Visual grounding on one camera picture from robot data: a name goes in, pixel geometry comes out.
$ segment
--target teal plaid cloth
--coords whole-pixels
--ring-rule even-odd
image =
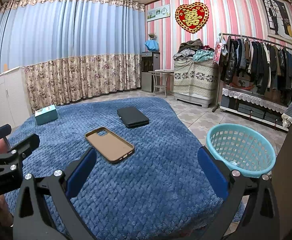
[[[195,55],[193,56],[193,61],[205,61],[209,59],[213,59],[214,52],[209,51],[209,50],[204,50],[204,49],[199,49],[196,51]]]

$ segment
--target striped wallpaper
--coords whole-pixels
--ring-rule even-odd
[[[209,19],[201,30],[192,34],[177,24],[175,11],[179,5],[194,2],[207,5]],[[200,38],[204,45],[214,47],[217,36],[221,32],[266,39],[292,48],[291,44],[267,36],[267,25],[260,0],[160,0],[147,5],[146,11],[166,4],[170,4],[170,17],[146,23],[146,33],[155,32],[158,36],[162,69],[174,67],[172,57],[182,42]]]

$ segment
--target white lace cloth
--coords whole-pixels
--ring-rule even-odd
[[[287,107],[285,107],[285,106],[281,106],[277,103],[260,98],[256,95],[246,94],[244,92],[236,91],[233,89],[223,88],[223,95],[225,95],[227,97],[238,98],[238,99],[244,100],[246,102],[250,102],[252,104],[267,107],[267,108],[272,109],[273,111],[279,112],[281,114],[283,114],[284,111],[287,109]]]

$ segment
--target gold border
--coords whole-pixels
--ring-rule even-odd
[[[194,6],[202,6],[204,9],[205,15],[204,15],[202,22],[200,24],[198,24],[194,29],[191,29],[190,27],[185,26],[185,24],[179,19],[178,13],[179,13],[179,10],[181,10],[183,8],[192,8]],[[178,6],[178,8],[176,9],[176,12],[175,12],[175,19],[176,19],[178,25],[190,33],[198,32],[205,25],[205,23],[208,21],[208,16],[209,16],[208,7],[201,2],[180,5],[180,6]]]

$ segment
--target red heart decoration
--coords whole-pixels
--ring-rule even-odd
[[[196,2],[183,4],[175,12],[177,23],[190,33],[197,32],[208,20],[209,11],[205,4]]]

